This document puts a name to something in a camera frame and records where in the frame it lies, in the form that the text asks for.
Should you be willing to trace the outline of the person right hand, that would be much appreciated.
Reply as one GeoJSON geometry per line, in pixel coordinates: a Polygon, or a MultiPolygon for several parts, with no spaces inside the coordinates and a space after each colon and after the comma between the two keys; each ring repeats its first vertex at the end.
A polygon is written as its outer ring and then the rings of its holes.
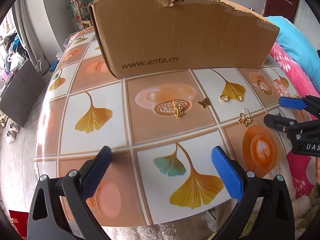
{"type": "Polygon", "coordinates": [[[320,157],[316,158],[315,169],[316,169],[315,178],[317,183],[320,184],[320,157]]]}

